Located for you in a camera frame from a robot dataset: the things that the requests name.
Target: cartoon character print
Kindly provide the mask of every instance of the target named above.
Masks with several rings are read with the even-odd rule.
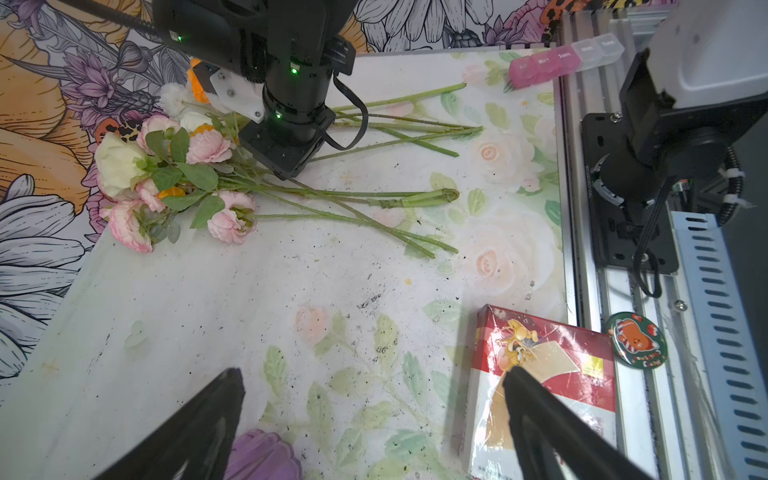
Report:
[[[630,353],[646,352],[648,350],[654,350],[659,348],[659,344],[654,342],[648,335],[640,330],[640,326],[633,320],[625,320],[619,322],[616,327],[618,328],[618,340]],[[653,331],[649,328],[648,332],[653,335],[656,331],[655,327]]]

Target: pill organizer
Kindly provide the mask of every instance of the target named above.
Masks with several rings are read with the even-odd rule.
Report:
[[[614,34],[607,33],[516,58],[509,64],[509,80],[515,88],[527,87],[561,75],[608,65],[618,60],[622,53],[624,46]]]

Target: red and white box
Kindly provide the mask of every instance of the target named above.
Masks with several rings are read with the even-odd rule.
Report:
[[[502,382],[525,368],[584,423],[616,446],[614,351],[611,338],[515,312],[484,306],[478,312],[462,462],[481,480],[522,480],[509,431]],[[574,478],[564,466],[566,478]]]

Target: green pin badge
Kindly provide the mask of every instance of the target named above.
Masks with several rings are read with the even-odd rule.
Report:
[[[616,313],[608,319],[608,335],[616,355],[636,369],[655,369],[667,360],[667,340],[649,319],[632,312]]]

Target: table surface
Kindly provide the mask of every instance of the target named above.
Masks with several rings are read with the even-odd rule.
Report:
[[[458,157],[398,145],[300,176],[356,191],[455,185],[461,196],[446,207],[368,211],[457,255],[419,258],[379,231],[328,220],[262,220],[240,247],[185,230],[148,255],[105,233],[0,409],[3,477],[90,478],[236,366],[247,392],[238,432],[279,432],[306,478],[404,468],[461,478],[475,312],[496,303],[564,320],[552,89],[505,88],[513,55],[358,58],[345,82],[364,101],[468,83],[375,111],[485,130],[436,141]],[[332,91],[328,103],[347,102]],[[363,143],[388,139],[370,132]]]

